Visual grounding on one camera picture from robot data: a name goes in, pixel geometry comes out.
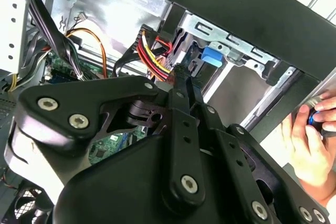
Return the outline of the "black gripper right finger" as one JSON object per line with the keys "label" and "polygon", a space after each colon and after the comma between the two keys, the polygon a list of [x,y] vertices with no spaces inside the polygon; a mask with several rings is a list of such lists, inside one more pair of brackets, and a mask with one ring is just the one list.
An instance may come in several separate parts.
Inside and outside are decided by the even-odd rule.
{"label": "black gripper right finger", "polygon": [[240,125],[222,125],[197,81],[186,83],[198,120],[206,198],[196,223],[329,223],[322,209]]}

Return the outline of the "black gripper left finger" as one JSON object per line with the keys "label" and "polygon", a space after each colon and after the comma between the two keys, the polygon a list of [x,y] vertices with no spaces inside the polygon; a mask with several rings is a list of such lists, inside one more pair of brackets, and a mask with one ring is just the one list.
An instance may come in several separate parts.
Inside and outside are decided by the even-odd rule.
{"label": "black gripper left finger", "polygon": [[8,143],[20,165],[9,166],[42,187],[56,206],[66,184],[93,166],[88,156],[95,141],[145,126],[149,132],[140,141],[160,137],[168,144],[165,203],[195,209],[205,201],[205,186],[202,171],[194,168],[200,161],[194,153],[199,138],[186,86],[189,78],[198,83],[187,69],[176,66],[168,81],[158,84],[127,76],[25,89],[18,97]]}

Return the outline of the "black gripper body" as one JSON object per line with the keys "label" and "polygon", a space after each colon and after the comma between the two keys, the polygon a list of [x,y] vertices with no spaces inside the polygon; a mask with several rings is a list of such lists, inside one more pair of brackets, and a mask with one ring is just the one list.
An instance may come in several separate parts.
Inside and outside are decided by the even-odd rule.
{"label": "black gripper body", "polygon": [[204,203],[179,210],[165,203],[170,169],[168,144],[149,137],[74,176],[62,190],[53,223],[253,223],[221,162],[201,152],[194,165],[203,173]]}

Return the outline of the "bare person hand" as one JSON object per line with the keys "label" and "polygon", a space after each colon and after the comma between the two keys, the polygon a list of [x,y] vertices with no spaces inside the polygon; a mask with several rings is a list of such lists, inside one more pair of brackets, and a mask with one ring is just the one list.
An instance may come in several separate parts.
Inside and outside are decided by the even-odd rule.
{"label": "bare person hand", "polygon": [[306,193],[331,209],[335,202],[335,137],[323,142],[320,133],[308,124],[309,114],[309,106],[303,104],[295,119],[288,115],[281,123],[280,136],[289,163]]}

